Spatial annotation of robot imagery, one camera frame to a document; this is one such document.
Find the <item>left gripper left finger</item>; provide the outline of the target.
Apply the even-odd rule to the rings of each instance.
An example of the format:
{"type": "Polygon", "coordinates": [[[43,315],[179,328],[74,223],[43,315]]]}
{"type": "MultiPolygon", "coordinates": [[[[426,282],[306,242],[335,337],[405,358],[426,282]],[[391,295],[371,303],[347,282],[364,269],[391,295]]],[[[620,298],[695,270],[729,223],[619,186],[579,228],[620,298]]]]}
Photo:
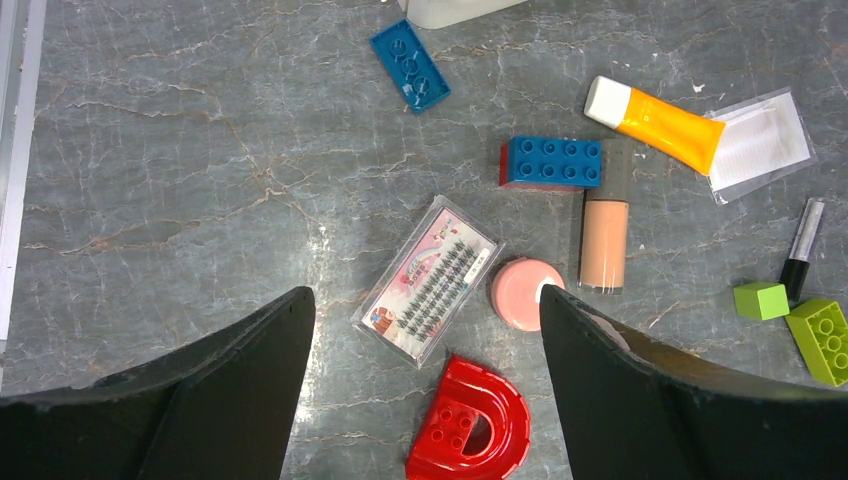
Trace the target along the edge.
{"type": "Polygon", "coordinates": [[[1,401],[5,479],[276,479],[310,355],[313,291],[83,387],[1,401]]]}

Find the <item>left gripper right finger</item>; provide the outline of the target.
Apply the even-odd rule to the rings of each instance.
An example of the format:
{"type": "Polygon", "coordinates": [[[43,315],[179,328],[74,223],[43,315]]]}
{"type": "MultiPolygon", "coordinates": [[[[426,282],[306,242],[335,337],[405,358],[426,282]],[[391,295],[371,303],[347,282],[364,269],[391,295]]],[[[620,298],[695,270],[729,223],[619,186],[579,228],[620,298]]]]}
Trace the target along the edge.
{"type": "Polygon", "coordinates": [[[560,287],[543,346],[577,479],[843,479],[847,396],[744,373],[615,321],[560,287]]]}

